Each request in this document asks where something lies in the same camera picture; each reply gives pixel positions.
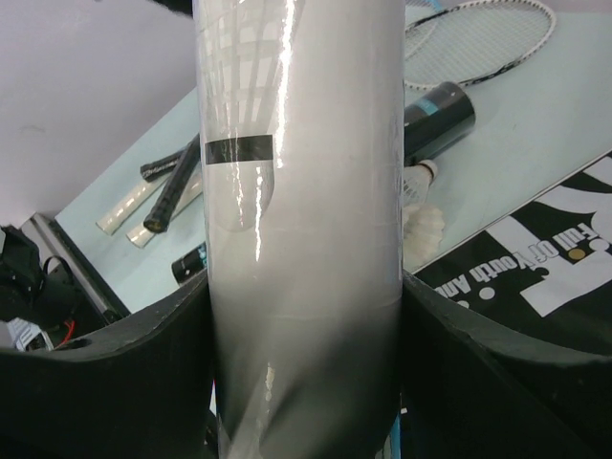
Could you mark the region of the feather shuttlecock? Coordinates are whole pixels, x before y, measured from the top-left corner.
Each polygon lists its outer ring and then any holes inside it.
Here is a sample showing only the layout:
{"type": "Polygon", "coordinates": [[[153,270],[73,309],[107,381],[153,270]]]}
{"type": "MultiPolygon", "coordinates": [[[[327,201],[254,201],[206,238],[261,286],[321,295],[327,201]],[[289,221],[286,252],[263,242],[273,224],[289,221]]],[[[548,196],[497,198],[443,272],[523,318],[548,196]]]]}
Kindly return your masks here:
{"type": "Polygon", "coordinates": [[[430,204],[403,208],[403,264],[410,273],[432,260],[444,238],[443,212],[430,204]]]}

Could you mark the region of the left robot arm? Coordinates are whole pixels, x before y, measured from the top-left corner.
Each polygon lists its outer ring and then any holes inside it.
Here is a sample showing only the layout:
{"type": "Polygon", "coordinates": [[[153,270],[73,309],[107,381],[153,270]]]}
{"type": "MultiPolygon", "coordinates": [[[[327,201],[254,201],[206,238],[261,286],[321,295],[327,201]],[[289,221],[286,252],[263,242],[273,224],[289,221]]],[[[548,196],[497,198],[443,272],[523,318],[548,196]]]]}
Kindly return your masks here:
{"type": "Polygon", "coordinates": [[[57,279],[40,262],[38,246],[13,226],[1,228],[1,320],[24,319],[52,330],[70,319],[82,294],[68,263],[57,259],[67,275],[57,279]]]}

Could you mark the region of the white shuttlecock tube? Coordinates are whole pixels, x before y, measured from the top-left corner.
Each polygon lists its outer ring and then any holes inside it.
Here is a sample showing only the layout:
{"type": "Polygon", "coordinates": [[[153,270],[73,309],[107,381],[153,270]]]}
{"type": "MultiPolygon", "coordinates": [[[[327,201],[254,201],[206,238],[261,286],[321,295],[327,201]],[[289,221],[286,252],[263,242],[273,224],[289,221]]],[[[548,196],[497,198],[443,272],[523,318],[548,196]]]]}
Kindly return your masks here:
{"type": "Polygon", "coordinates": [[[404,3],[197,1],[223,458],[373,458],[399,411],[404,3]]]}

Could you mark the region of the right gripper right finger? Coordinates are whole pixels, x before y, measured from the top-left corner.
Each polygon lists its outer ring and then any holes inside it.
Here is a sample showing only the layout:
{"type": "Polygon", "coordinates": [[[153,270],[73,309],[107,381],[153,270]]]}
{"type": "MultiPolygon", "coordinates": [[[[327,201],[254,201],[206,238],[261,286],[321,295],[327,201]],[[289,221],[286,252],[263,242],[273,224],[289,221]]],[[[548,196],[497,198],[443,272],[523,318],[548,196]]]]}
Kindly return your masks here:
{"type": "Polygon", "coordinates": [[[611,359],[516,332],[403,278],[400,366],[418,458],[608,458],[611,359]]]}

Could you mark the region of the nylon mesh shuttlecock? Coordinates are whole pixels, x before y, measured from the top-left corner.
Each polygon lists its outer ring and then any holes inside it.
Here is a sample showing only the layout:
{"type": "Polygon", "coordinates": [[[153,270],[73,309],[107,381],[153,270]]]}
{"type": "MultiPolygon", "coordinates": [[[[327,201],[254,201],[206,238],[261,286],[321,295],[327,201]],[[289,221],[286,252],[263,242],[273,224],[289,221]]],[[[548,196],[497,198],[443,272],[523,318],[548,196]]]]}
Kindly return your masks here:
{"type": "Polygon", "coordinates": [[[432,160],[423,160],[413,166],[405,167],[402,185],[402,207],[423,204],[437,175],[438,167],[432,160]]]}

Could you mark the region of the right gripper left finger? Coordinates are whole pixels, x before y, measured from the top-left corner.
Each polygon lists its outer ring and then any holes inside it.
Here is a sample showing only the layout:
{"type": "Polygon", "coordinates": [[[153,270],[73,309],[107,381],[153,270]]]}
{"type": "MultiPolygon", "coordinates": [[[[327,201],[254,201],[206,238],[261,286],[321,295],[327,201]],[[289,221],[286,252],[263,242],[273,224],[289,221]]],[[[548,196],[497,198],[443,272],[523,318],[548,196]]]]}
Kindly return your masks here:
{"type": "Polygon", "coordinates": [[[1,353],[5,458],[206,458],[208,279],[54,351],[1,353]]]}

